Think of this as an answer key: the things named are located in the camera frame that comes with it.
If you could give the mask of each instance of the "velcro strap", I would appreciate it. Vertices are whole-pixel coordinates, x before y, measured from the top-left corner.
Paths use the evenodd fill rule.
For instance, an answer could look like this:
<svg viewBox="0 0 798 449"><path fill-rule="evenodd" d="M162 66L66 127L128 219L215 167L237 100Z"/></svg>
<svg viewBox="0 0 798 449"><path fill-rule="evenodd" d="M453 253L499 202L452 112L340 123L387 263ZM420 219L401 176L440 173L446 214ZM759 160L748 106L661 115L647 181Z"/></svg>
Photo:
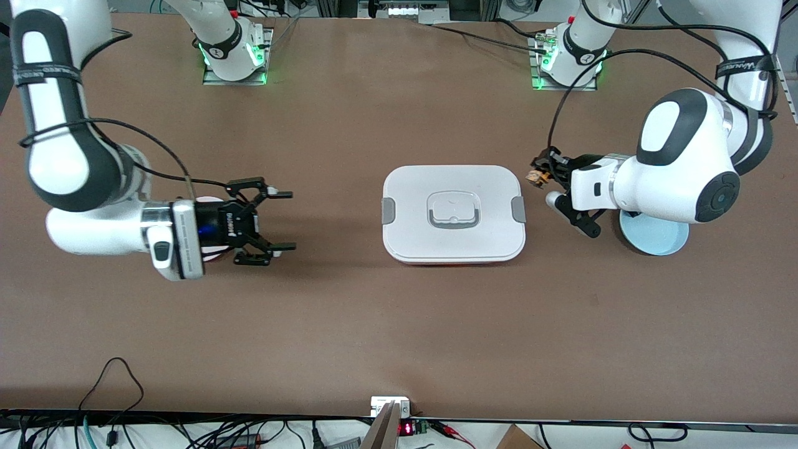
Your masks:
<svg viewBox="0 0 798 449"><path fill-rule="evenodd" d="M14 85L38 84L47 78L68 78L77 83L81 81L81 71L73 66L55 62L33 62L14 66Z"/></svg>
<svg viewBox="0 0 798 449"><path fill-rule="evenodd" d="M748 58L731 59L717 65L715 78L725 77L744 72L770 72L776 69L776 57L772 54L765 56L751 56Z"/></svg>

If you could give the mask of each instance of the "black cable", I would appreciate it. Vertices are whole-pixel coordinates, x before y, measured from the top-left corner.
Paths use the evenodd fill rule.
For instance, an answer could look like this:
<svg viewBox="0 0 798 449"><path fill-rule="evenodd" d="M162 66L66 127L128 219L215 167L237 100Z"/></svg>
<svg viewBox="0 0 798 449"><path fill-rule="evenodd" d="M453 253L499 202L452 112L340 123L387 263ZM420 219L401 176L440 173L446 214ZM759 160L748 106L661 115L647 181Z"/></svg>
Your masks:
<svg viewBox="0 0 798 449"><path fill-rule="evenodd" d="M125 369L125 370L127 370L127 372L128 372L128 376L130 376L130 379L131 379L131 380L133 381L133 383L135 383L135 384L136 384L136 386L138 387L138 389L139 389L139 399L136 399L136 402L134 402L133 404L131 404L129 407L125 408L123 411L119 412L119 413L117 414L117 416L115 416L115 417L112 419L112 421L113 421L113 420L115 420L115 419L116 419L116 418L117 418L119 415L122 415L123 413L126 413L126 412L130 411L130 410L131 410L131 409L133 409L133 408L134 408L136 405L140 404L142 400L144 400L144 387L141 385L141 382L139 382L139 380L136 378L136 376L135 376L135 375L133 375L133 371L131 371L131 369L130 369L130 365L128 365L128 361L127 361L127 360L125 360L125 359L123 359L123 358L121 358L121 357L111 357L110 359L108 359L108 361L107 361L107 362L105 362L105 366L102 368L102 371L100 372L100 376L99 376L99 377L97 377L97 381L94 383L94 385L92 386L91 390L89 390L89 392L88 392L88 393L86 393L86 395L85 395L85 396L83 396L83 399L81 399L81 403L79 403L79 404L77 405L77 411L81 411L81 410L83 410L83 404L84 404L84 403L86 402L86 400L87 400L87 399L88 399L88 398L89 398L89 397L90 397L90 396L91 396L91 395L92 395L92 394L93 394L93 393L96 391L96 389L97 389L97 385L99 385L99 384L100 384L100 382L102 381L102 378L105 376L105 370L107 370L107 369L108 369L108 366L110 366L110 364L111 364L113 361L115 361L115 360L119 360L120 362L122 362L122 364L124 365L124 369Z"/></svg>
<svg viewBox="0 0 798 449"><path fill-rule="evenodd" d="M81 449L81 443L77 440L77 421L80 418L80 412L75 413L75 422L73 423L72 430L75 434L75 449Z"/></svg>
<svg viewBox="0 0 798 449"><path fill-rule="evenodd" d="M324 440L322 440L322 436L318 433L318 427L316 427L316 420L313 420L313 428L310 429L310 434L313 436L313 449L325 449L326 446L324 445Z"/></svg>
<svg viewBox="0 0 798 449"><path fill-rule="evenodd" d="M436 30L443 30L443 31L449 31L449 32L452 32L452 33L461 34L463 36L468 36L469 38L475 38L475 39L479 39L481 41L490 42L490 43L496 44L498 46L506 46L506 47L515 48L515 49L524 50L524 51L532 51L532 52L539 53L539 54L546 53L546 50L543 50L543 49L532 49L532 48L529 48L528 46L520 46L520 45L517 45L517 44L511 44L510 42L502 42L502 41L498 41L496 39L491 39L491 38L486 38L485 36L480 36L479 34L472 34L472 33L469 33L467 31L460 31L460 30L455 30L453 28L446 28L445 26L434 26L434 25L430 25L430 26L432 28L436 29Z"/></svg>
<svg viewBox="0 0 798 449"><path fill-rule="evenodd" d="M231 446L235 445L235 442L239 439L244 432L248 431L250 427L254 426L255 423L244 423L243 427L240 429L233 431L230 435L219 436L216 438L216 441L213 441L213 447L224 447L227 442L230 442Z"/></svg>
<svg viewBox="0 0 798 449"><path fill-rule="evenodd" d="M186 177L191 177L191 175L188 174L188 169L186 169L186 166L183 163L183 161L180 160L180 158L177 156L177 154L175 154L174 151L172 151L169 147L167 147L165 143L163 143L162 141L158 140L157 137L153 136L152 134L148 133L147 131L144 131L143 129L139 128L138 126L130 125L129 123L125 123L124 121L115 120L115 119L112 119L112 118L82 118L82 119L75 120L75 121L66 121L64 123L61 123L61 124L58 124L58 125L49 126L47 128L38 130L38 131L36 131L34 133L28 134L27 136L23 137L18 142L18 144L22 148L27 149L28 147L30 147L34 143L34 140L36 139L36 137L39 137L42 134L50 133L50 132L52 132L52 131L54 131L56 129L72 128L73 126L76 126L76 125L85 125L85 124L90 124L90 123L109 123L111 125L117 125L117 126L121 126L123 128L130 129L132 131L136 131L137 133L139 133L142 136L146 137L147 139L155 142L156 145L161 147L166 153L169 154L169 156L172 157L172 159L174 159L174 161L177 163L177 165L183 171L183 174Z"/></svg>
<svg viewBox="0 0 798 449"><path fill-rule="evenodd" d="M680 23L676 22L672 17L670 17L668 15L668 13L665 12L665 8L663 8L662 5L657 6L657 9L659 10L659 14L662 17L664 17L666 21L670 22L671 25L681 26ZM697 40L699 40L701 42L704 42L707 46L711 47L713 50L715 50L717 52L717 54L721 55L721 59L723 59L723 61L728 61L729 60L729 58L726 56L726 52L723 51L721 46L719 46L715 42L710 41L709 39L705 38L704 36L701 36L700 34L696 33L695 31L692 31L692 30L689 30L689 29L686 29L686 28L683 28L681 30L684 31L685 34L687 34L689 36L692 36L693 38L696 38Z"/></svg>
<svg viewBox="0 0 798 449"><path fill-rule="evenodd" d="M283 422L286 424L286 429L288 429L289 432L291 432L292 434L296 435L297 438L299 438L299 441L302 443L302 449L307 449L305 447L305 439L303 439L302 436L300 436L297 432L294 431L294 429L291 428L291 426L288 425L288 421L283 421Z"/></svg>
<svg viewBox="0 0 798 449"><path fill-rule="evenodd" d="M642 430L643 433L646 434L646 437L640 438L639 436L635 435L634 432L632 432L633 428ZM640 443L648 443L651 446L651 449L655 449L654 443L678 443L687 438L687 426L682 424L679 428L684 433L674 438L652 438L651 434L648 432L648 429L646 429L646 427L640 423L629 423L626 431L629 432L630 437L636 439Z"/></svg>
<svg viewBox="0 0 798 449"><path fill-rule="evenodd" d="M269 15L268 15L268 14L266 14L265 12L263 12L263 11L271 11L271 12L273 12L273 13L280 14L281 16L286 16L286 17L288 17L288 18L290 18L290 17L291 17L291 16L290 16L290 14L288 14L288 13L287 13L287 12L285 12L285 11L281 11L281 10L275 10L275 9L273 9L273 8L268 8L268 7L265 7L265 6L257 6L257 5L255 5L253 2L249 2L248 0L241 0L241 3L246 3L246 4L248 4L249 6L252 6L253 8L257 9L257 10L258 10L258 12L260 12L261 14L263 14L263 17L266 17L266 18L267 18L267 17L269 17Z"/></svg>
<svg viewBox="0 0 798 449"><path fill-rule="evenodd" d="M620 30L717 30L717 31L726 31L726 32L729 32L729 33L733 33L733 34L737 34L739 36L742 36L742 37L748 39L749 41L753 42L754 44L756 44L759 47L759 50L762 52L762 54L764 56L772 56L772 52L770 50L768 50L768 47L757 36L754 36L753 34L747 32L747 31L739 30L737 28L732 28L731 26L704 25L704 24L670 25L670 26L668 26L668 25L662 25L662 26L651 26L651 25L649 25L649 26L644 26L644 25L629 26L629 25L622 25L622 24L606 22L606 21L603 21L602 19L596 17L595 14L593 14L593 12L590 11L590 8L587 7L587 1L586 0L580 0L580 3L582 4L582 7L584 8L584 10L587 13L587 15L590 16L590 18L592 18L596 22L600 23L601 25L609 26L611 28L618 28ZM776 70L769 70L769 73L770 73L770 77L771 77L771 89L770 89L771 97L770 97L770 102L768 104L767 109L765 109L764 111L761 111L761 112L766 112L766 114L765 115L760 114L760 117L768 118L768 119L772 120L772 119L776 118L776 115L778 115L773 110L776 108L776 101L778 100L779 93L778 93L778 85L777 85L778 83L777 83L777 81L773 80L773 78L775 78L777 76Z"/></svg>
<svg viewBox="0 0 798 449"><path fill-rule="evenodd" d="M210 423L212 421L218 421L219 419L222 419L222 418L225 418L225 419L226 418L232 418L233 416L238 416L238 415L240 415L240 414L239 413L228 413L226 415L214 416L213 418L197 419L195 421L190 421L190 422L187 422L187 423L184 423L184 424Z"/></svg>
<svg viewBox="0 0 798 449"><path fill-rule="evenodd" d="M158 415L137 415L136 418L138 418L138 419L141 419L141 418L150 418L150 419L154 418L154 419L157 419L160 422L162 422L164 424L167 424L169 427L175 429L175 431L177 431L177 433L179 433L182 436L184 436L189 442L193 442L193 440L191 439L191 436L188 434L188 431L185 429L185 427L183 427L182 425L179 426L179 424L180 424L179 422L178 422L178 424L175 424L175 423L172 423L171 421L169 421L168 419L164 419L164 418L162 418L162 417L160 417Z"/></svg>
<svg viewBox="0 0 798 449"><path fill-rule="evenodd" d="M545 33L546 32L546 30L537 30L537 31L532 31L531 33L527 33L526 31L523 31L519 27L517 27L515 23L510 22L509 20L505 20L503 18L495 18L495 19L493 19L493 21L494 22L498 22L498 23L503 23L504 25L509 26L513 31L515 31L516 33L524 36L525 38L534 39L535 36L537 35L537 33Z"/></svg>
<svg viewBox="0 0 798 449"><path fill-rule="evenodd" d="M51 131L54 131L54 130L60 129L60 128L72 128L73 126L76 126L76 125L83 125L83 124L93 125L95 123L109 123L111 125L121 126L123 128L127 128L127 129L130 129L132 131L135 131L135 132L143 135L144 137L146 137L150 141L153 141L156 145L158 145L166 153L168 153L170 157L172 157L172 159L175 161L175 163L180 167L180 170L183 172L184 177L178 177L178 176L174 176L174 175L167 175L165 173L161 173L161 172L158 172L156 170L150 169L149 167L145 167L145 166L139 164L138 162L134 162L133 165L135 165L139 170L142 170L142 171L150 173L150 174L152 174L154 176L162 177L164 179L169 179L169 180L172 180L172 181L186 181L188 179L191 183L218 185L219 187L222 187L224 189L227 188L227 185L224 184L223 182L213 181L213 180L209 180L209 179L193 179L193 178L191 178L191 174L189 174L188 169L186 168L186 165L183 163L183 161L180 159L180 157L177 156L177 154L172 149L170 149L168 146L166 146L165 143L163 143L157 137L153 136L152 134L148 133L147 131L144 131L143 129L141 129L141 128L137 127L137 126L130 125L129 123L126 123L124 121L115 120L115 119L112 119L112 118L82 118L80 120L69 121L69 122L61 123L60 125L50 126L49 128L45 128L45 129L42 129L40 131L36 131L35 133L28 134L27 136L23 137L18 142L18 144L22 148L27 149L34 143L35 138L41 136L42 134L46 134L46 133L49 133ZM105 134L99 128L94 126L94 129L98 132L98 134L100 134L100 136L103 138L104 141L106 141L106 143L108 143L111 146L115 146L115 147L118 148L118 145L116 145L113 141L108 139L108 137L105 136ZM244 195L241 195L241 194L239 194L239 195L241 196L241 198L245 202L249 202L249 200L247 200L247 198Z"/></svg>
<svg viewBox="0 0 798 449"><path fill-rule="evenodd" d="M188 433L188 429L183 425L183 423L180 422L180 418L178 418L177 420L177 425L180 426L181 429L183 429L182 433L183 436L185 436L186 439L188 440L189 447L191 449L198 449L198 443L192 439L191 434Z"/></svg>
<svg viewBox="0 0 798 449"><path fill-rule="evenodd" d="M718 87L715 83L711 82L707 77L705 77L704 75L699 73L693 67L688 66L684 62L679 61L678 59L674 58L673 56L670 56L669 54L664 54L664 53L658 52L656 50L648 50L648 49L625 49L625 50L619 50L619 51L610 53L610 54L608 54L608 55L606 55L606 56L604 56L602 58L597 58L585 70L583 70L582 73L579 74L579 76L577 76L574 79L574 82L572 82L571 85L569 85L567 89L565 89L565 92L563 93L563 97L560 98L559 104L557 105L557 109L554 112L554 117L551 119L551 128L549 129L549 134L548 134L548 139L547 139L547 148L550 149L549 155L548 155L548 162L549 162L549 166L551 167L551 175L554 177L555 181L557 181L557 183L562 185L563 187L566 187L564 181L559 177L559 175L557 174L556 170L554 170L555 163L554 163L553 158L551 156L551 149L553 149L554 147L551 144L551 142L552 142L553 137L554 137L554 130L555 130L555 127L557 126L557 120L559 118L560 113L563 111L563 106L565 105L565 101L568 99L568 96L571 95L571 92L573 92L574 88L576 87L576 83L579 82L579 80L582 79L582 77L585 74L587 74L589 71L593 70L593 68L596 67L598 64L600 64L601 62L606 61L607 59L614 58L614 57L620 56L622 54L631 54L631 53L649 54L649 55L655 56L657 58L665 59L666 61L668 61L668 62L670 62L672 64L675 64L676 66L682 68L684 71L686 71L687 73L689 73L689 74L693 75L695 78L697 78L698 81L701 81L702 83L707 85L710 89L712 89L715 92L719 93L730 105L734 105L735 107L737 107L738 109L742 110L743 112L745 112L747 110L744 105L742 105L739 101L735 100L734 98L731 98L731 96L729 96L729 93L725 92L723 89ZM767 113L767 112L768 112L767 110L761 111L760 114Z"/></svg>
<svg viewBox="0 0 798 449"><path fill-rule="evenodd" d="M212 434L212 433L213 433L213 431L212 432L208 432L205 435L200 435L196 439L193 439L192 441L189 442L188 446L186 446L186 449L189 449L191 447L209 447L207 445L207 436Z"/></svg>
<svg viewBox="0 0 798 449"><path fill-rule="evenodd" d="M122 423L122 431L124 432L124 437L128 440L128 444L132 449L136 449L136 445L133 444L133 440L130 439L130 435L128 434L128 426L125 423Z"/></svg>
<svg viewBox="0 0 798 449"><path fill-rule="evenodd" d="M266 425L266 423L264 422L263 424L260 425L260 427L258 427L258 431L256 432L258 435L260 435L260 430L263 429L263 426L265 426L265 425ZM271 440L277 438L282 433L282 431L284 431L284 430L286 430L286 422L285 421L282 422L282 427L280 427L280 430L278 430L277 433L272 435L271 438L267 438L263 442L264 443L269 443Z"/></svg>
<svg viewBox="0 0 798 449"><path fill-rule="evenodd" d="M541 423L538 423L538 428L540 429L540 438L543 439L543 445L546 446L546 449L551 449L551 445L548 443L548 439L546 439L546 431L543 429Z"/></svg>
<svg viewBox="0 0 798 449"><path fill-rule="evenodd" d="M738 34L744 38L747 38L751 42L757 44L760 50L762 50L762 54L770 54L770 50L768 47L762 43L761 40L757 36L753 34L739 30L737 28L732 28L731 26L723 26L723 25L705 25L705 24L691 24L691 25L625 25L625 24L618 24L618 23L611 23L604 21L593 14L590 8L587 7L587 0L580 0L582 3L582 8L584 8L585 12L587 13L590 18L594 21L598 22L601 25L609 26L610 28L618 28L619 30L641 30L641 31L651 31L651 30L718 30L718 31L727 31L729 33Z"/></svg>
<svg viewBox="0 0 798 449"><path fill-rule="evenodd" d="M27 441L26 441L25 437L27 436L27 433L28 433L28 427L26 425L23 425L22 423L23 423L23 419L20 418L19 419L19 423L18 423L18 425L19 425L19 443L17 443L17 449L26 449L25 448L25 444L27 443Z"/></svg>
<svg viewBox="0 0 798 449"><path fill-rule="evenodd" d="M149 167L145 167L145 166L139 164L138 162L133 162L133 165L137 169L139 169L139 170L141 170L143 172L147 172L147 173L149 173L149 174L151 174L153 176L162 177L164 179L169 179L170 181L186 181L186 178L184 178L184 177L179 177L179 176L175 176L175 175L167 175L166 173L161 173L159 171L150 169ZM212 179L194 179L194 178L192 178L192 183L218 185L219 187L227 190L227 184L224 184L223 182L219 182L219 181L213 181ZM249 202L247 197L245 197L241 192L238 193L238 197L240 197L245 203Z"/></svg>
<svg viewBox="0 0 798 449"><path fill-rule="evenodd" d="M91 61L92 58L97 56L97 54L100 53L102 50L107 49L108 47L112 46L113 44L116 44L119 41L130 39L133 36L133 33L131 33L130 31L119 30L118 28L112 28L111 31L113 31L114 33L119 33L121 34L121 36L110 38L108 41L103 42L96 49L89 52L89 54L87 54L86 57L83 58L83 62L81 62L81 70L83 70L86 67L86 65L89 64L89 61Z"/></svg>
<svg viewBox="0 0 798 449"><path fill-rule="evenodd" d="M798 4L796 4L796 5L792 5L792 8L790 8L789 10L787 10L787 12L786 12L786 13L782 14L782 16L781 16L781 20L785 20L785 19L787 18L787 16L789 16L789 15L790 15L790 14L791 14L791 13L792 13L794 10L796 10L796 8L798 8Z"/></svg>
<svg viewBox="0 0 798 449"><path fill-rule="evenodd" d="M45 435L45 439L44 439L44 441L41 442L41 445L39 446L39 449L45 449L47 447L47 442L49 442L50 437L55 434L55 432L58 430L58 428L61 425L63 425L66 420L67 420L67 417L64 416L64 418L61 420L61 422L56 424L56 426L53 428L52 431L47 431L47 434Z"/></svg>
<svg viewBox="0 0 798 449"><path fill-rule="evenodd" d="M242 427L241 429L239 429L235 433L233 433L230 436L228 436L226 439L220 441L217 446L223 446L227 441L230 441L231 443L234 443L236 440L238 440L238 438L241 435L243 435L245 432L248 432L250 427L258 425L258 424L261 424L261 427L259 427L259 430L260 430L260 428L263 428L263 425L265 425L268 421L269 421L268 418L266 418L266 419L258 419L256 421L252 421L251 423L246 424L244 427Z"/></svg>
<svg viewBox="0 0 798 449"><path fill-rule="evenodd" d="M241 415L241 416L243 417L243 419L240 418L235 419L232 422L225 421L222 424L220 424L215 431L210 431L205 435L201 435L199 438L196 439L196 441L198 441L202 447L215 447L215 441L218 438L220 438L219 436L222 434L222 432L229 431L235 429L239 425L246 424L246 422L251 417L251 415Z"/></svg>
<svg viewBox="0 0 798 449"><path fill-rule="evenodd" d="M36 441L36 437L38 437L39 434L42 433L43 431L48 431L49 429L50 429L50 426L47 426L47 427L42 427L41 429L35 431L34 434L31 435L30 438L27 439L26 446L27 447L33 447L34 446L33 443Z"/></svg>

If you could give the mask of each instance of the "wrist strap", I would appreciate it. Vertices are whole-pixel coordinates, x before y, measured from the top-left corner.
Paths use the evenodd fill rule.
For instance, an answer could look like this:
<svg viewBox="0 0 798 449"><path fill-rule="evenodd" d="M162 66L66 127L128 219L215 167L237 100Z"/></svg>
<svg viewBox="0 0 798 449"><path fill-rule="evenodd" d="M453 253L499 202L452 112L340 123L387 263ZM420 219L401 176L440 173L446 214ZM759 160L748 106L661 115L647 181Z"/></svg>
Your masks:
<svg viewBox="0 0 798 449"><path fill-rule="evenodd" d="M566 28L565 32L563 33L563 44L565 45L566 50L568 50L568 53L574 55L576 63L580 66L589 66L593 61L596 60L596 58L599 58L601 54L604 53L604 49L606 49L606 46L603 46L598 50L590 51L576 45L576 42L571 39L570 27Z"/></svg>
<svg viewBox="0 0 798 449"><path fill-rule="evenodd" d="M715 78L726 77L744 72L770 72L776 69L776 56L766 54L765 56L749 56L747 58L731 59L717 65Z"/></svg>
<svg viewBox="0 0 798 449"><path fill-rule="evenodd" d="M204 50L208 56L214 59L227 59L230 50L233 50L241 42L241 24L237 20L234 20L233 22L235 22L235 30L233 30L233 34L223 42L219 42L218 44L209 44L207 42L202 42L197 38L197 41L202 46L202 50Z"/></svg>

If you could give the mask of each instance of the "black rubber band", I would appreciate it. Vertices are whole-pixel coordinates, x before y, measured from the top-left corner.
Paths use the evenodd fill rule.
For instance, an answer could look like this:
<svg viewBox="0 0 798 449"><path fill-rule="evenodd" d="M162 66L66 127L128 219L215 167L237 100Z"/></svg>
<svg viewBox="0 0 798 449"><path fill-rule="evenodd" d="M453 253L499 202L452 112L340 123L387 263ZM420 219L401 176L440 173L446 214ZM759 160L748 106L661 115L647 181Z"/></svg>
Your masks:
<svg viewBox="0 0 798 449"><path fill-rule="evenodd" d="M81 83L81 71L76 67L55 62L33 62L14 66L14 85L39 84L47 78L68 78Z"/></svg>

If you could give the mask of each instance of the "metal base plate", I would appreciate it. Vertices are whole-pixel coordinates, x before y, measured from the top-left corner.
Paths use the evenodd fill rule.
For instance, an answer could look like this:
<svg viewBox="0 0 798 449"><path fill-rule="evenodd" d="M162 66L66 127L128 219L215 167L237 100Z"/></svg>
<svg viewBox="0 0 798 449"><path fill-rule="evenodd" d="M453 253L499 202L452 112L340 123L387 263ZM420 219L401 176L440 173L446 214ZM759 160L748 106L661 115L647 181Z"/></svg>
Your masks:
<svg viewBox="0 0 798 449"><path fill-rule="evenodd" d="M256 34L256 45L264 44L263 49L263 65L256 71L243 80L238 81L225 81L217 77L211 68L205 64L205 71L202 76L202 83L205 85L264 85L268 79L269 61L271 60L271 40L274 37L275 30L273 28L263 28L263 37L261 34Z"/></svg>
<svg viewBox="0 0 798 449"><path fill-rule="evenodd" d="M389 402L399 403L402 419L410 417L410 399L404 396L371 396L371 417L376 417L382 406Z"/></svg>
<svg viewBox="0 0 798 449"><path fill-rule="evenodd" d="M547 48L544 42L540 42L534 38L527 38L527 46L530 48L529 50L529 66L531 67L532 71L532 87L537 90L567 90L567 85L559 84L557 81L551 77L551 75L547 74L546 72L540 69L540 66L543 64L543 59L548 58L547 54L538 54L532 49L543 49L546 51L550 51L551 48ZM575 87L573 90L578 91L593 91L598 88L596 83L596 78L593 77L590 82L582 87Z"/></svg>

